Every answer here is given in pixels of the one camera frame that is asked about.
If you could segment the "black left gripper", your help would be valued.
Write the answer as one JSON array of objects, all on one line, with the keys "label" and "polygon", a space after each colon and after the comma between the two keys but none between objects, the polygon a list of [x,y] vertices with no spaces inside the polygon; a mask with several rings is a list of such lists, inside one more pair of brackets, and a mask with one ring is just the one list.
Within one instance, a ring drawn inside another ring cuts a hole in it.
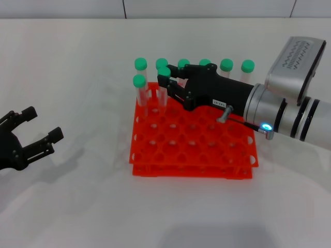
[{"label": "black left gripper", "polygon": [[24,170],[29,164],[54,153],[53,144],[64,138],[60,127],[48,135],[26,147],[22,147],[13,130],[23,122],[29,122],[37,117],[36,110],[30,106],[21,114],[10,111],[1,118],[1,170],[12,168]]}]

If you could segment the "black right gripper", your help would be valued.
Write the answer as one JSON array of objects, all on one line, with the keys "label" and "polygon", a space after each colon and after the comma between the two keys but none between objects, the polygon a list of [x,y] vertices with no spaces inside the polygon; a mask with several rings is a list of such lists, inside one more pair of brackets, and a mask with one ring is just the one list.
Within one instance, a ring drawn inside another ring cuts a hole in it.
[{"label": "black right gripper", "polygon": [[167,91],[167,95],[179,102],[185,110],[192,111],[199,106],[211,106],[224,110],[233,108],[233,114],[243,117],[244,109],[253,85],[236,81],[217,73],[215,64],[206,66],[186,65],[180,69],[167,65],[172,78],[187,78],[185,88],[177,81],[164,75],[158,75],[158,85]]}]

